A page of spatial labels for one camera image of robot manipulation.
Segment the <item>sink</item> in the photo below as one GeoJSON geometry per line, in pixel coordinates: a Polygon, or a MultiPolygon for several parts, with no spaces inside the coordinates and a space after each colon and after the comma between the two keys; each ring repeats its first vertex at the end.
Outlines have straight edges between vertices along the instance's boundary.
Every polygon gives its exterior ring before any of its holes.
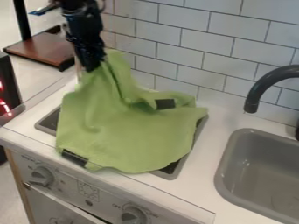
{"type": "Polygon", "coordinates": [[[299,223],[299,143],[239,129],[228,141],[214,184],[234,205],[283,223],[299,223]]]}

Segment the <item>oven door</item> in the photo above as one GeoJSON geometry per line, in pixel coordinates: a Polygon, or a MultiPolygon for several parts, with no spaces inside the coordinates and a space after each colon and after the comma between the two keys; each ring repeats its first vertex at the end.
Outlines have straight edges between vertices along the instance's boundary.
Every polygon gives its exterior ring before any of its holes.
{"type": "Polygon", "coordinates": [[[46,192],[26,187],[35,224],[106,224],[79,208],[46,192]]]}

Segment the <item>subway tile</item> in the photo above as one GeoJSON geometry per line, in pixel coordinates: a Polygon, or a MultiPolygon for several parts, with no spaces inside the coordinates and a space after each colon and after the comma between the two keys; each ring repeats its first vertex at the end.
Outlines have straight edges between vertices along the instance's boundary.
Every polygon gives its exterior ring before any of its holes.
{"type": "Polygon", "coordinates": [[[115,15],[157,22],[158,4],[137,0],[115,0],[115,15]]]}
{"type": "Polygon", "coordinates": [[[205,88],[222,90],[225,83],[225,75],[210,73],[195,68],[180,66],[178,68],[178,80],[205,88]]]}
{"type": "Polygon", "coordinates": [[[244,60],[252,60],[273,66],[289,65],[294,50],[292,48],[264,44],[244,39],[236,39],[233,56],[244,60]]]}
{"type": "Polygon", "coordinates": [[[268,66],[268,65],[262,65],[259,64],[258,70],[255,75],[255,81],[259,80],[262,76],[265,74],[275,70],[278,66],[268,66]]]}
{"type": "Polygon", "coordinates": [[[101,38],[107,47],[115,48],[115,34],[109,31],[103,31],[101,38]]]}
{"type": "Polygon", "coordinates": [[[136,56],[136,69],[172,79],[176,79],[177,77],[177,65],[157,59],[136,56]]]}
{"type": "Polygon", "coordinates": [[[299,47],[299,25],[272,22],[267,42],[282,46],[299,47]]]}
{"type": "Polygon", "coordinates": [[[195,98],[198,94],[198,87],[183,83],[177,80],[169,80],[163,77],[156,77],[156,89],[159,91],[178,91],[184,94],[193,95],[195,98]]]}
{"type": "MultiPolygon", "coordinates": [[[[225,92],[234,95],[247,96],[251,87],[254,85],[253,81],[241,80],[234,77],[226,78],[225,92]]],[[[261,97],[264,102],[276,103],[281,89],[279,87],[270,87],[261,97]]]]}
{"type": "Polygon", "coordinates": [[[294,58],[292,60],[292,65],[298,65],[299,64],[299,49],[296,49],[294,58]]]}
{"type": "Polygon", "coordinates": [[[173,45],[158,44],[157,58],[189,67],[201,68],[203,53],[173,45]]]}
{"type": "Polygon", "coordinates": [[[135,55],[128,52],[123,52],[122,56],[129,63],[131,68],[135,68],[135,55]]]}
{"type": "Polygon", "coordinates": [[[109,32],[117,32],[129,36],[135,35],[135,20],[125,17],[116,17],[108,14],[101,15],[104,28],[109,32]]]}
{"type": "MultiPolygon", "coordinates": [[[[255,80],[256,81],[259,80],[262,76],[275,70],[276,68],[277,66],[267,66],[267,65],[259,64],[258,71],[255,76],[255,80]]],[[[299,91],[299,79],[294,78],[294,79],[282,80],[280,82],[277,82],[275,86],[299,91]]]]}
{"type": "Polygon", "coordinates": [[[206,31],[209,12],[176,6],[160,5],[159,23],[206,31]]]}
{"type": "Polygon", "coordinates": [[[250,61],[205,54],[204,69],[211,72],[253,80],[256,67],[257,64],[250,61]]]}
{"type": "Polygon", "coordinates": [[[178,46],[181,29],[163,24],[137,21],[137,37],[178,46]]]}
{"type": "Polygon", "coordinates": [[[116,34],[116,49],[152,58],[156,57],[156,43],[144,39],[116,34]]]}
{"type": "Polygon", "coordinates": [[[185,6],[206,11],[239,14],[242,0],[186,0],[185,6]]]}
{"type": "Polygon", "coordinates": [[[299,109],[298,99],[299,92],[284,88],[277,104],[291,109],[299,109]]]}
{"type": "Polygon", "coordinates": [[[258,116],[277,123],[284,123],[296,126],[299,118],[299,111],[283,108],[266,102],[260,102],[259,109],[252,116],[258,116]]]}
{"type": "MultiPolygon", "coordinates": [[[[97,0],[98,4],[100,7],[103,6],[103,1],[102,0],[97,0]]],[[[105,2],[106,4],[106,7],[105,7],[105,10],[104,12],[105,13],[109,13],[109,14],[113,14],[113,11],[114,11],[114,0],[106,0],[105,2]]]]}
{"type": "Polygon", "coordinates": [[[159,3],[159,4],[173,4],[173,5],[179,5],[179,6],[184,5],[184,0],[145,0],[145,1],[150,1],[150,2],[159,3]]]}
{"type": "Polygon", "coordinates": [[[143,73],[136,70],[131,70],[133,78],[137,83],[145,88],[154,89],[155,88],[155,75],[150,73],[143,73]]]}
{"type": "Polygon", "coordinates": [[[209,88],[200,87],[198,92],[198,101],[204,105],[205,102],[211,103],[226,109],[231,109],[234,112],[242,113],[245,98],[238,95],[227,94],[209,88]]]}
{"type": "Polygon", "coordinates": [[[229,56],[233,47],[233,38],[201,31],[183,30],[182,46],[229,56]]]}
{"type": "Polygon", "coordinates": [[[268,24],[268,21],[256,18],[212,13],[209,32],[264,41],[268,24]]]}
{"type": "Polygon", "coordinates": [[[296,0],[244,0],[241,15],[299,24],[298,9],[296,0]]]}

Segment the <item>black tag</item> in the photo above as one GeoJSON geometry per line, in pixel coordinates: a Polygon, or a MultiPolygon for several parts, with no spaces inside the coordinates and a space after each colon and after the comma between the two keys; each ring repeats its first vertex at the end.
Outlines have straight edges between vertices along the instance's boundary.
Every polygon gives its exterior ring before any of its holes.
{"type": "Polygon", "coordinates": [[[174,99],[162,99],[156,100],[156,109],[174,109],[176,107],[176,102],[174,99]]]}
{"type": "Polygon", "coordinates": [[[82,167],[85,167],[85,165],[88,162],[87,158],[78,156],[77,154],[75,154],[69,150],[63,150],[61,155],[63,158],[66,158],[66,159],[72,161],[73,163],[75,163],[79,166],[82,166],[82,167]]]}

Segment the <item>floor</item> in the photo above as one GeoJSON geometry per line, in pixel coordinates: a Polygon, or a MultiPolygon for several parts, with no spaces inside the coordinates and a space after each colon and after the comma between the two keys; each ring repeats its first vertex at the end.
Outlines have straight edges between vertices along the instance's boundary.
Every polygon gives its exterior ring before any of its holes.
{"type": "Polygon", "coordinates": [[[0,166],[0,224],[29,224],[8,163],[0,166]]]}
{"type": "MultiPolygon", "coordinates": [[[[48,1],[25,2],[27,10],[32,11],[46,5],[48,1]]],[[[29,16],[29,19],[32,33],[41,32],[64,21],[58,11],[43,17],[29,16]]],[[[13,1],[0,0],[0,49],[20,40],[13,1]]],[[[58,71],[53,72],[51,69],[54,68],[47,68],[35,62],[14,57],[11,57],[11,60],[24,102],[63,76],[58,71]]],[[[8,163],[0,166],[0,224],[29,224],[8,163]]]]}

